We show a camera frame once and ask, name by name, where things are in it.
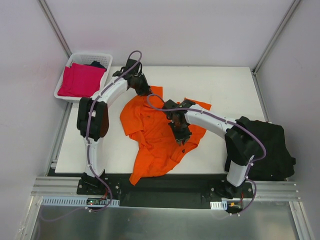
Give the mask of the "orange t shirt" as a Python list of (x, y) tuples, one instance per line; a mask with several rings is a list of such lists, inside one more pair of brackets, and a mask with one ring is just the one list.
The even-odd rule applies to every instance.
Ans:
[(166, 115), (159, 111), (163, 102), (161, 86), (152, 86), (154, 96), (135, 96), (123, 108), (120, 121), (126, 136), (138, 143), (132, 174), (129, 181), (136, 185), (141, 178), (159, 177), (167, 174), (183, 157), (197, 148), (206, 129), (190, 125), (190, 139), (179, 145), (169, 126)]

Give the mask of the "pink t shirt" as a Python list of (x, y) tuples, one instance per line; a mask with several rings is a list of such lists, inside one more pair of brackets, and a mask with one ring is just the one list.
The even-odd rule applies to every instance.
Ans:
[(89, 98), (100, 89), (105, 70), (88, 64), (72, 63), (66, 66), (62, 75), (62, 85), (57, 95), (61, 97)]

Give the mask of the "white plastic basket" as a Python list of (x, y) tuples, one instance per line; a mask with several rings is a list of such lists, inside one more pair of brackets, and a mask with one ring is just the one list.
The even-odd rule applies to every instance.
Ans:
[(71, 103), (91, 97), (107, 81), (113, 57), (107, 53), (73, 53), (58, 80), (54, 97)]

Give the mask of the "black t shirt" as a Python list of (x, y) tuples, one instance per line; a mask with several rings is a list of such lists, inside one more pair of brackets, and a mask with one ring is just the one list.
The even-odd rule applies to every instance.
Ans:
[(248, 177), (254, 181), (283, 181), (294, 175), (296, 159), (287, 150), (285, 131), (282, 126), (250, 120), (245, 116), (236, 122), (249, 130), (264, 145), (266, 156), (253, 163)]

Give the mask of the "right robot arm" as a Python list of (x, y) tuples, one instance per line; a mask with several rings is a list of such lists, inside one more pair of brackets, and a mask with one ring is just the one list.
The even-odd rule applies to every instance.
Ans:
[(214, 188), (217, 195), (232, 199), (243, 191), (254, 161), (263, 159), (267, 150), (255, 133), (249, 131), (250, 120), (220, 117), (207, 111), (194, 101), (186, 99), (182, 103), (168, 100), (161, 109), (169, 122), (175, 141), (185, 145), (195, 134), (190, 125), (210, 131), (225, 141), (226, 161), (229, 163), (226, 179)]

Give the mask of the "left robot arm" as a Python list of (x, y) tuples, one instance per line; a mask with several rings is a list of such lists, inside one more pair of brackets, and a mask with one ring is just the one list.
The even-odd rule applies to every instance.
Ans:
[(79, 101), (76, 127), (83, 137), (86, 167), (78, 182), (78, 195), (110, 193), (103, 180), (103, 142), (110, 125), (109, 107), (128, 89), (134, 89), (138, 96), (151, 94), (142, 63), (132, 58), (128, 58), (126, 65), (112, 75), (112, 79), (103, 89)]

